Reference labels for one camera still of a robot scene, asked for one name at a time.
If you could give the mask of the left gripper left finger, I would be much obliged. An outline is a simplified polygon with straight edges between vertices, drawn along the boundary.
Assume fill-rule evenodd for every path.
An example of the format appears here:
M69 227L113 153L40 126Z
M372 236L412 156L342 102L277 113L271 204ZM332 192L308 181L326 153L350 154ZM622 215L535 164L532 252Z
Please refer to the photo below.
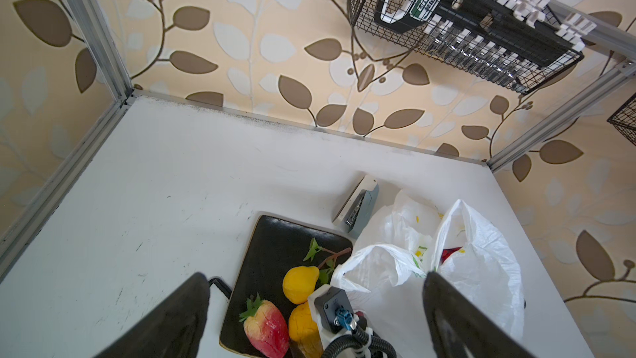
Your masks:
M196 357L205 331L210 286L190 276L99 357Z

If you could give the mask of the yellow fake lemon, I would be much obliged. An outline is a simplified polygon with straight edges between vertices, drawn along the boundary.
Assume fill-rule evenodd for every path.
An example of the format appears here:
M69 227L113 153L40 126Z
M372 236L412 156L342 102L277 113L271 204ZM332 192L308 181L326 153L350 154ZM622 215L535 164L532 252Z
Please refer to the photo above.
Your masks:
M305 303L315 291L320 270L315 266L291 268L283 278L283 293L293 304Z

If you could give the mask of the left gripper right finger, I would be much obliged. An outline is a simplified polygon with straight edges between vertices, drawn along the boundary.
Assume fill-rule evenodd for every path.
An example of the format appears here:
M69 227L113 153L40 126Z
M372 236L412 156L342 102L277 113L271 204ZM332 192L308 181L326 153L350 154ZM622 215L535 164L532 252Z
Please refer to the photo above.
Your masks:
M532 355L438 273L427 274L422 300L438 357Z

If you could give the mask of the white plastic bag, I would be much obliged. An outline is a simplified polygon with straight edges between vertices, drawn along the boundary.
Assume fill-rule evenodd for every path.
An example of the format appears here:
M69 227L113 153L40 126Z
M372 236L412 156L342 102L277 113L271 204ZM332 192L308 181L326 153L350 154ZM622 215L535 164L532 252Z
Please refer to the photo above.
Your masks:
M462 248L440 264L442 251ZM502 233L463 200L440 213L400 191L377 211L336 267L331 286L346 291L356 311L400 357L429 357L432 340L422 302L427 273L453 285L515 341L524 328L522 272Z

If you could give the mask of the red fake strawberry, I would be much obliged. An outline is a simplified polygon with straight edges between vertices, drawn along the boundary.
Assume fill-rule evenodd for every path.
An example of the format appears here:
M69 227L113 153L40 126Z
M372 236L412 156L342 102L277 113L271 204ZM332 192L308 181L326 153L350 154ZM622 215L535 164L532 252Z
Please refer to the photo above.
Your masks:
M443 250L442 251L442 256L441 256L441 259L440 259L440 264L442 265L443 263L445 263L455 252L463 253L464 250L462 248L460 248L460 247Z
M246 310L239 315L250 344L265 357L282 358L289 349L287 320L270 301L258 294L246 300Z

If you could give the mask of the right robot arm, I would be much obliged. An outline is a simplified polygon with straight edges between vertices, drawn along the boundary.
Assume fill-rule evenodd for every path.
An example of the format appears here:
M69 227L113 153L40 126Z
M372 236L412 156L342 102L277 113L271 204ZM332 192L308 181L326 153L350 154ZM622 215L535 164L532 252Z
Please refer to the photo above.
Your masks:
M307 300L321 341L321 357L392 357L394 347L359 315L343 289L320 286Z

